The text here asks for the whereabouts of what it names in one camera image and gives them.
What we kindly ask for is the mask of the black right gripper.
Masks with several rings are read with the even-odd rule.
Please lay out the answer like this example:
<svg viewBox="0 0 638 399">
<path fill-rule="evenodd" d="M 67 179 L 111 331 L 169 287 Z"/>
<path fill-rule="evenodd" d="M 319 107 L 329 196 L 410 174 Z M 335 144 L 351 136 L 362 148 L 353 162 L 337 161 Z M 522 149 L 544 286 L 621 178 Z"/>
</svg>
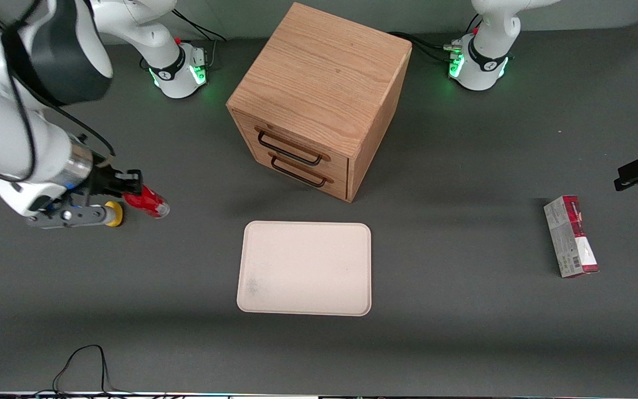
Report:
<svg viewBox="0 0 638 399">
<path fill-rule="evenodd" d="M 116 170 L 112 166 L 94 166 L 87 179 L 87 194 L 90 196 L 107 195 L 121 198 L 124 195 L 141 196 L 143 184 L 125 184 L 142 182 L 140 170 Z"/>
</svg>

